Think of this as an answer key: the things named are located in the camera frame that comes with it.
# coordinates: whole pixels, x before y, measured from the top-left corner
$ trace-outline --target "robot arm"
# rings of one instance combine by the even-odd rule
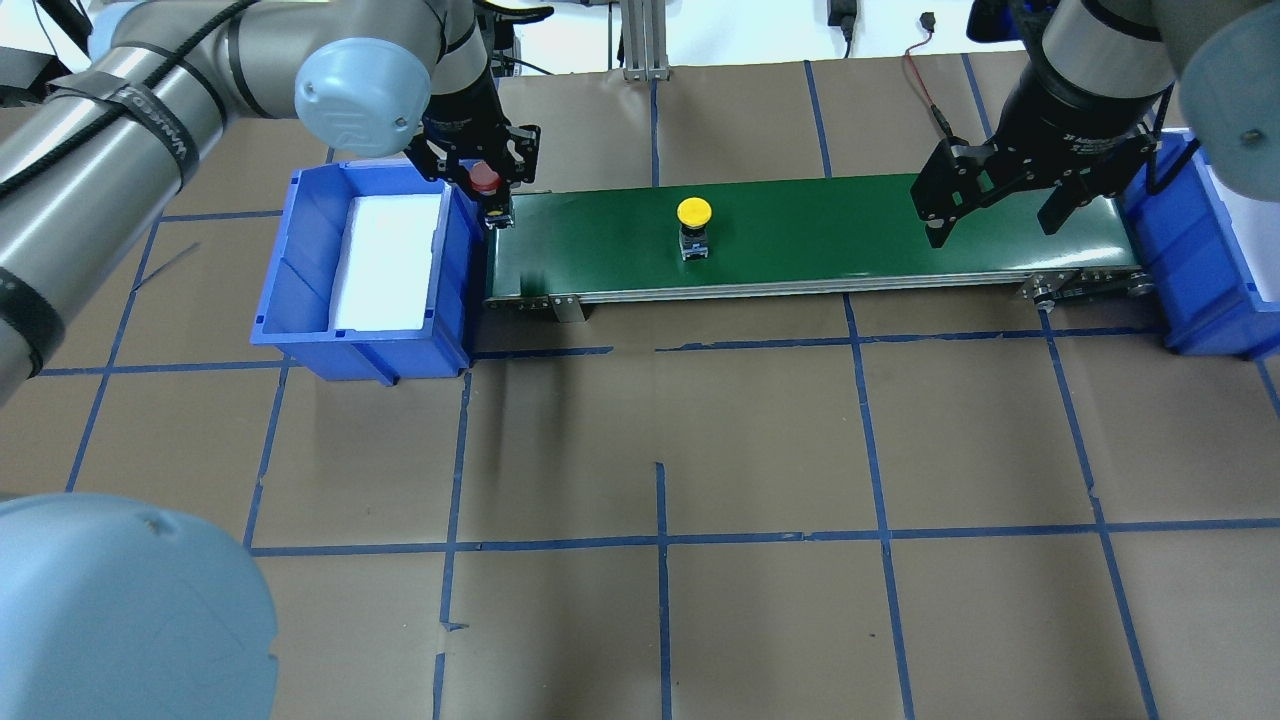
[[[539,129],[503,114],[471,0],[151,0],[113,12],[110,46],[0,145],[0,404],[41,370],[237,118],[298,117],[364,156],[407,149],[492,225],[509,223],[512,184],[534,179]]]
[[[975,0],[969,33],[1015,29],[1030,61],[982,145],[948,136],[911,186],[929,242],[1012,192],[1053,188],[1052,234],[1071,213],[1114,197],[1156,151],[1139,120],[1183,81],[1183,106],[1225,183],[1280,200],[1280,1]]]

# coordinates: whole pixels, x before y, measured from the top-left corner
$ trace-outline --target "tiled floor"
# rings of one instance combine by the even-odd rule
[[[876,63],[812,67],[828,136],[864,133],[829,143],[837,174],[908,172],[933,142],[927,123],[865,142],[855,126],[911,105]],[[975,58],[975,85],[1018,65]],[[965,101],[961,59],[923,69]],[[824,173],[803,65],[714,73],[678,69],[657,136],[648,92],[616,77],[503,95],[548,147],[573,146],[557,118],[602,128],[548,160],[547,188]],[[762,113],[744,96],[773,85],[801,151],[691,147],[710,104]],[[859,108],[878,88],[886,105]],[[975,126],[975,108],[948,114]],[[716,117],[733,142],[792,142]],[[276,122],[219,152],[0,411],[0,492],[127,495],[243,538],[279,612],[273,717],[1280,707],[1280,361],[1172,356],[1149,301],[1044,319],[995,287],[602,306],[584,325],[485,313],[461,378],[324,383],[247,337],[288,173],[325,149]],[[575,347],[596,350],[518,352]]]

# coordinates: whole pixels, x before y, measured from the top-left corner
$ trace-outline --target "yellow circle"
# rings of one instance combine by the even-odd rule
[[[676,208],[676,217],[684,225],[700,228],[712,222],[712,204],[701,197],[690,197]]]

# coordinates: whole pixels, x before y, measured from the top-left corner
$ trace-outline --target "conveyor belt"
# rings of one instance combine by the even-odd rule
[[[1138,266],[1114,202],[1096,200],[1056,236],[1043,193],[965,218],[933,250],[908,188],[869,176],[525,195],[490,238],[488,299],[581,302],[749,297],[1020,282],[1037,270]],[[710,201],[710,258],[682,261],[676,205]]]

